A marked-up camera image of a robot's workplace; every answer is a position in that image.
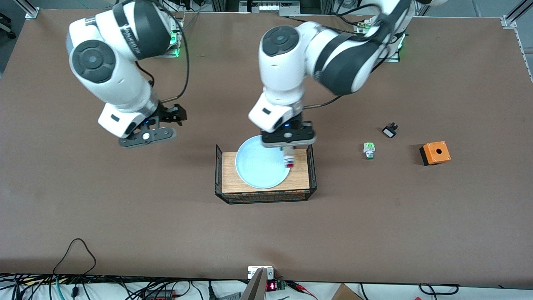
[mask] green cable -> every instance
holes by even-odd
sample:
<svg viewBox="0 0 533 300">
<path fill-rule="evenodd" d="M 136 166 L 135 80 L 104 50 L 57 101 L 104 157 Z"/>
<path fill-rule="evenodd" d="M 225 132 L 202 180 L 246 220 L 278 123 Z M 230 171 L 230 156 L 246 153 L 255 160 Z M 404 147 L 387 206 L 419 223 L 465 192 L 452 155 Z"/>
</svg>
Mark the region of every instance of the green cable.
<svg viewBox="0 0 533 300">
<path fill-rule="evenodd" d="M 85 5 L 85 3 L 83 3 L 82 0 L 78 0 L 83 6 L 85 6 L 86 9 L 88 9 L 89 7 L 87 5 Z"/>
<path fill-rule="evenodd" d="M 61 300 L 65 300 L 65 297 L 63 297 L 63 293 L 61 292 L 61 289 L 59 288 L 59 277 L 55 277 L 55 288 L 58 290 L 58 294 Z"/>
</svg>

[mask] wooden board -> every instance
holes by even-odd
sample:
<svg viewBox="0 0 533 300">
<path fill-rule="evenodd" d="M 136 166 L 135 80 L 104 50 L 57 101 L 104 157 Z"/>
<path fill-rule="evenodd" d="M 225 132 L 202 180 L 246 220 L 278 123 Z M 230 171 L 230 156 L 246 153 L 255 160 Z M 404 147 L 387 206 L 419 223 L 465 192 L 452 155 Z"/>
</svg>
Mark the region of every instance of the wooden board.
<svg viewBox="0 0 533 300">
<path fill-rule="evenodd" d="M 235 156 L 237 152 L 222 153 L 222 193 L 286 191 L 309 188 L 309 173 L 305 149 L 294 151 L 294 167 L 282 183 L 273 188 L 255 188 L 247 185 L 237 174 Z"/>
</svg>

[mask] cardboard box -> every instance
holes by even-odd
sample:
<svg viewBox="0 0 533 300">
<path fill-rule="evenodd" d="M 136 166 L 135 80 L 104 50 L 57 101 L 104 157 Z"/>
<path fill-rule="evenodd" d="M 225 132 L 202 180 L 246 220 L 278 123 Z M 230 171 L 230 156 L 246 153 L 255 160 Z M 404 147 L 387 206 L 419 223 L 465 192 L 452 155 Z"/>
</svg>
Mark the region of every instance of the cardboard box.
<svg viewBox="0 0 533 300">
<path fill-rule="evenodd" d="M 356 293 L 353 292 L 349 287 L 344 283 L 341 283 L 338 290 L 333 295 L 332 300 L 363 300 Z"/>
</svg>

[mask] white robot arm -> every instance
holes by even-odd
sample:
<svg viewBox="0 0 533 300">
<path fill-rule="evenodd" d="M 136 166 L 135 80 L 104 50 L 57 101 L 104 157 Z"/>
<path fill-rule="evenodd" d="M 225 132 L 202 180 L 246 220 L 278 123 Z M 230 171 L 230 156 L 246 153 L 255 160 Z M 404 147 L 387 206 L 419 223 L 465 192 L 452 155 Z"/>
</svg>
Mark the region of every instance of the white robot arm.
<svg viewBox="0 0 533 300">
<path fill-rule="evenodd" d="M 98 123 L 120 138 L 122 146 L 145 145 L 175 137 L 165 129 L 156 137 L 159 121 L 186 120 L 175 105 L 166 109 L 134 62 L 164 54 L 172 45 L 176 22 L 150 0 L 130 0 L 112 10 L 70 24 L 67 52 L 76 78 L 105 102 Z M 133 131 L 140 133 L 133 137 Z"/>
<path fill-rule="evenodd" d="M 439 5 L 446 0 L 417 0 Z M 312 76 L 337 96 L 358 91 L 382 53 L 393 55 L 415 14 L 411 0 L 372 0 L 380 13 L 364 36 L 338 33 L 316 22 L 270 29 L 259 45 L 263 93 L 248 114 L 262 131 L 265 147 L 282 147 L 285 163 L 293 164 L 294 146 L 309 145 L 316 137 L 309 121 L 302 121 L 303 81 Z"/>
</svg>

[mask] red wire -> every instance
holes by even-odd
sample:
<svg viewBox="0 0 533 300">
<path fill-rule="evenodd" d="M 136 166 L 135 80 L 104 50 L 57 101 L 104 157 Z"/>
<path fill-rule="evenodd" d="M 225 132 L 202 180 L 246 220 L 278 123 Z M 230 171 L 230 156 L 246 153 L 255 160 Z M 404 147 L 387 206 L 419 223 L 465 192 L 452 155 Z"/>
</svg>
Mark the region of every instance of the red wire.
<svg viewBox="0 0 533 300">
<path fill-rule="evenodd" d="M 318 300 L 318 298 L 313 295 L 313 293 L 311 293 L 310 291 L 308 291 L 306 288 L 304 288 L 303 286 L 301 285 L 296 285 L 296 288 L 299 289 L 302 293 L 306 294 L 306 295 L 309 295 L 313 298 L 315 298 L 316 300 Z"/>
<path fill-rule="evenodd" d="M 315 295 L 313 295 L 313 293 L 311 293 L 311 292 L 308 291 L 308 290 L 304 290 L 303 293 L 306 294 L 306 295 L 309 295 L 309 296 L 311 296 L 311 297 L 313 297 L 313 298 L 315 298 L 316 300 L 318 300 L 318 298 L 317 298 Z"/>
</svg>

